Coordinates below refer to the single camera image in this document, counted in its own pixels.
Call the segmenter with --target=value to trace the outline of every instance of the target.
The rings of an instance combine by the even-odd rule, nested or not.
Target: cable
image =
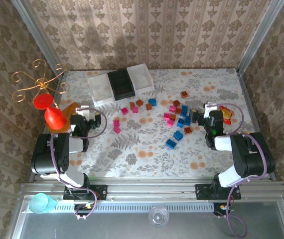
[[[63,179],[60,178],[60,171],[59,171],[59,169],[58,169],[58,165],[57,165],[57,162],[56,162],[56,159],[55,159],[55,156],[54,156],[54,149],[53,149],[53,138],[54,138],[55,135],[56,135],[56,134],[53,133],[53,134],[51,135],[51,138],[50,138],[50,153],[51,153],[51,159],[52,159],[53,166],[54,166],[54,168],[55,168],[55,170],[56,170],[56,173],[57,173],[57,175],[58,175],[58,181],[59,181],[60,183],[63,183],[63,184],[65,184],[65,185],[69,185],[69,186],[71,186],[71,187],[73,187],[73,188],[76,188],[76,189],[86,190],[87,192],[92,193],[93,196],[94,196],[94,205],[93,205],[92,210],[91,210],[87,215],[84,215],[84,216],[83,216],[83,219],[86,219],[88,216],[90,216],[90,215],[93,213],[93,211],[95,210],[95,208],[96,208],[96,206],[97,206],[97,202],[98,202],[97,195],[96,195],[96,193],[95,193],[93,190],[91,190],[91,189],[89,189],[89,188],[83,188],[83,187],[74,186],[74,185],[72,185],[72,184],[70,184],[70,183],[68,183],[68,182],[66,182],[66,181],[64,181]],[[78,214],[78,211],[79,211],[79,210],[77,210],[77,212],[75,213],[75,215],[76,215],[77,218],[79,219],[79,218],[80,218],[80,215]]]
[[[95,135],[95,136],[88,136],[88,137],[70,136],[70,137],[72,137],[72,138],[81,138],[81,139],[91,139],[91,138],[96,138],[96,137],[102,135],[103,132],[106,130],[107,124],[108,124],[108,120],[107,120],[106,115],[105,115],[103,112],[101,112],[101,111],[99,111],[99,110],[96,110],[95,108],[91,108],[91,107],[78,108],[78,111],[85,111],[85,110],[90,110],[90,111],[95,111],[95,112],[100,113],[100,114],[104,117],[104,119],[105,119],[105,121],[106,121],[106,125],[104,126],[103,130],[102,130],[99,134],[97,134],[97,135]]]
[[[242,125],[244,123],[244,113],[243,113],[241,108],[239,108],[237,105],[231,104],[231,103],[215,104],[215,105],[207,106],[207,108],[211,108],[211,107],[215,107],[215,106],[223,106],[223,105],[225,105],[225,106],[233,106],[233,107],[237,108],[241,112],[241,114],[242,114],[242,121],[241,121],[240,125],[237,127],[236,130],[234,130],[231,133],[228,133],[227,135],[234,134],[242,127]]]
[[[236,183],[236,184],[231,188],[231,191],[230,191],[230,193],[229,193],[229,195],[228,195],[228,197],[227,197],[227,203],[226,203],[226,220],[227,220],[228,227],[230,228],[230,230],[232,231],[232,233],[234,234],[234,236],[236,236],[237,238],[245,238],[245,237],[247,236],[248,230],[247,230],[247,226],[245,225],[245,223],[244,223],[244,221],[243,221],[242,219],[240,219],[239,217],[233,216],[233,215],[229,215],[229,212],[228,212],[228,211],[229,211],[229,202],[230,202],[232,193],[233,193],[234,189],[235,189],[237,186],[239,186],[239,185],[241,185],[241,184],[243,184],[243,183],[245,183],[245,182],[249,182],[250,180],[259,180],[259,179],[262,179],[262,178],[264,178],[265,175],[267,174],[267,163],[266,163],[265,155],[264,155],[264,153],[263,153],[263,151],[262,151],[262,147],[261,147],[260,144],[257,142],[257,140],[254,139],[254,137],[252,137],[250,134],[248,134],[248,133],[242,133],[242,134],[245,135],[245,136],[247,136],[248,138],[250,138],[250,139],[254,142],[254,144],[256,145],[256,147],[257,147],[257,149],[258,149],[258,151],[259,151],[259,153],[260,153],[260,155],[261,155],[261,157],[262,157],[264,170],[263,170],[263,173],[262,173],[261,176],[258,176],[258,177],[256,177],[256,176],[250,176],[250,177],[245,178],[245,179],[239,181],[238,183]],[[233,229],[233,227],[232,227],[232,225],[231,225],[231,222],[230,222],[230,217],[233,217],[233,218],[238,219],[238,220],[241,222],[241,224],[245,227],[245,233],[244,233],[242,236],[240,236],[240,235],[238,235],[238,234],[236,234],[236,233],[234,232],[234,229]]]

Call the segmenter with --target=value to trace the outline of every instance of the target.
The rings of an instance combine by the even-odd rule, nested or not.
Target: floral tablecloth
[[[90,97],[88,78],[106,71],[74,71],[64,75],[71,89],[62,95],[61,109],[72,102],[93,107]],[[189,109],[203,109],[203,103],[233,103],[241,107],[245,115],[243,131],[253,131],[253,125],[242,94],[239,79],[234,69],[192,69],[192,70],[150,70],[155,90],[97,107],[108,118],[105,133],[90,140],[86,153],[70,155],[70,164],[91,177],[125,176],[193,176],[211,177],[224,171],[233,164],[231,152],[213,151],[206,146],[205,130],[202,126],[191,124],[193,133],[185,135],[184,130],[176,126],[166,126],[163,114],[169,112],[174,100],[179,100]],[[189,96],[182,98],[180,92]],[[145,104],[150,98],[156,98],[157,106],[147,111]],[[130,111],[123,115],[121,108],[130,109],[130,102],[141,99],[144,105],[138,114]],[[224,124],[224,132],[236,129],[241,118],[236,109],[232,124]],[[120,120],[121,133],[113,131],[113,120]],[[90,131],[95,135],[103,128]],[[175,149],[169,149],[165,143],[180,130],[183,139]]]

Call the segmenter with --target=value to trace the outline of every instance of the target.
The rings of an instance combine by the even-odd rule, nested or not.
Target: wooden block
[[[176,115],[170,115],[170,120],[175,121],[176,120]]]
[[[176,113],[177,115],[180,115],[181,112],[182,112],[182,109],[181,109],[181,108],[176,108],[175,113]]]
[[[132,110],[134,106],[136,106],[134,102],[130,102],[130,110]]]
[[[188,97],[188,94],[186,91],[181,92],[181,96],[182,98]]]
[[[136,105],[139,106],[139,107],[141,107],[141,106],[143,105],[143,101],[142,101],[142,100],[138,100],[138,101],[136,102]]]
[[[185,132],[185,134],[190,134],[190,133],[192,133],[191,127],[186,127],[186,128],[184,129],[184,132]]]
[[[152,104],[146,104],[146,110],[147,111],[152,110]]]
[[[65,133],[65,132],[67,132],[70,129],[70,117],[71,117],[72,114],[74,114],[76,112],[76,108],[78,108],[78,107],[80,107],[80,105],[78,103],[74,102],[62,111],[63,114],[67,118],[67,123],[63,128],[55,130],[55,129],[52,129],[47,123],[45,123],[44,125],[48,128],[50,133]]]
[[[175,107],[178,107],[179,105],[181,105],[180,101],[176,100],[176,101],[173,101],[173,105]]]

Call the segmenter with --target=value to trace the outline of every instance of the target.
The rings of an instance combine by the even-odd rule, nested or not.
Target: pink block
[[[170,106],[170,112],[175,113],[176,107],[175,106]]]
[[[133,112],[133,113],[138,113],[138,112],[139,112],[139,108],[138,108],[137,106],[134,106],[134,107],[132,108],[132,112]]]
[[[174,121],[171,120],[171,119],[169,119],[169,120],[167,121],[167,123],[166,123],[166,125],[169,126],[169,127],[172,127],[173,124],[174,124]]]
[[[126,115],[127,113],[129,113],[129,111],[128,111],[127,108],[123,108],[123,109],[121,109],[121,111],[122,111],[122,113],[123,113],[124,115]]]
[[[170,113],[164,113],[164,119],[169,120],[170,119]]]
[[[119,126],[120,126],[120,120],[118,120],[118,119],[117,119],[117,120],[114,120],[114,121],[113,121],[113,126],[114,126],[114,127],[119,127]]]
[[[121,132],[120,128],[119,127],[114,127],[113,128],[114,132],[119,134]]]

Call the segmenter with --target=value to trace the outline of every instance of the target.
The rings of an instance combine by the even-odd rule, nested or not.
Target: table
[[[94,107],[90,97],[88,78],[107,71],[71,71],[63,81],[70,84],[70,90],[63,94],[60,108],[63,110],[72,102]],[[147,177],[147,176],[192,176],[212,177],[233,164],[232,154],[226,151],[213,151],[207,147],[205,130],[202,126],[191,125],[193,133],[185,135],[184,130],[176,126],[166,126],[163,114],[169,112],[174,100],[179,100],[189,109],[203,110],[203,103],[233,103],[244,112],[245,122],[242,131],[254,131],[249,111],[243,96],[235,69],[188,69],[188,70],[150,70],[155,90],[104,104],[97,109],[107,115],[108,125],[105,133],[90,140],[85,153],[71,154],[70,164],[89,177]],[[187,98],[180,93],[186,91]],[[147,111],[145,104],[150,98],[156,98],[157,106]],[[121,108],[130,109],[130,102],[142,100],[144,105],[138,114],[130,111],[123,115]],[[232,124],[224,124],[224,132],[235,130],[241,120],[235,112]],[[113,131],[113,120],[120,119],[121,133]],[[90,131],[98,134],[102,128]],[[169,149],[165,143],[180,130],[183,139],[175,149]]]

